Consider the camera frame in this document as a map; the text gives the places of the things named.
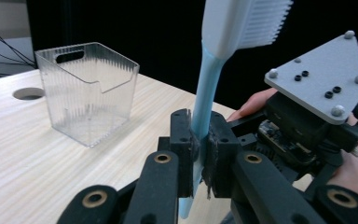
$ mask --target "black bolt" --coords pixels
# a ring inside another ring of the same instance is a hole
[[[309,71],[302,71],[301,76],[307,77],[310,74]]]
[[[334,93],[332,91],[327,91],[324,94],[324,97],[327,98],[327,99],[331,99],[331,98],[333,98],[333,95],[334,95]]]
[[[301,81],[301,75],[296,75],[295,76],[295,81]]]
[[[339,86],[333,88],[333,93],[340,93],[340,92],[341,92],[341,88]]]

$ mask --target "black background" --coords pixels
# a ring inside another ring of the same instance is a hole
[[[100,42],[141,65],[140,73],[195,93],[204,1],[28,0],[34,50]],[[274,44],[241,49],[225,64],[215,101],[240,107],[269,86],[264,74],[353,30],[358,1],[296,0]]]

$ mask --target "black metal bracket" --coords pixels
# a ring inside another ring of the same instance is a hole
[[[126,188],[92,186],[79,192],[58,223],[177,223],[178,198],[192,196],[192,163],[200,143],[190,130],[190,111],[171,115],[171,136],[160,137],[141,176]],[[358,223],[358,195],[326,186],[340,165],[337,153],[309,167],[293,167],[257,135],[266,116],[227,123],[213,112],[202,172],[209,193],[230,198],[237,223]],[[292,187],[306,172],[305,192]]]

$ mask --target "screw hole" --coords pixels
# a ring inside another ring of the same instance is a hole
[[[246,155],[245,160],[250,163],[260,163],[262,161],[260,157],[254,155],[254,154]]]
[[[301,76],[302,77],[307,77],[307,76],[309,76],[310,75],[310,72],[309,71],[302,71],[302,73],[301,73]]]
[[[332,91],[327,91],[324,94],[324,97],[327,98],[327,99],[331,99],[331,98],[333,98],[333,95],[334,95],[334,93]]]
[[[301,75],[296,75],[295,76],[295,81],[301,81]]]
[[[168,154],[158,154],[155,157],[155,162],[158,162],[158,163],[167,163],[170,160],[171,160],[171,156]]]
[[[103,190],[94,190],[93,192],[88,193],[83,198],[83,206],[87,208],[93,208],[100,206],[103,204],[107,199],[107,194]]]
[[[327,197],[334,203],[347,208],[355,208],[358,203],[347,192],[343,190],[330,189],[327,191]]]
[[[340,92],[341,92],[341,88],[339,86],[333,88],[333,93],[340,93]]]

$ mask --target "finger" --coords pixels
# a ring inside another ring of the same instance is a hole
[[[261,108],[264,107],[267,99],[271,97],[275,92],[277,92],[277,90],[270,88],[265,91],[260,91],[253,94],[249,98],[249,100],[241,107],[241,109],[235,111],[228,117],[227,121],[240,119],[259,111]]]

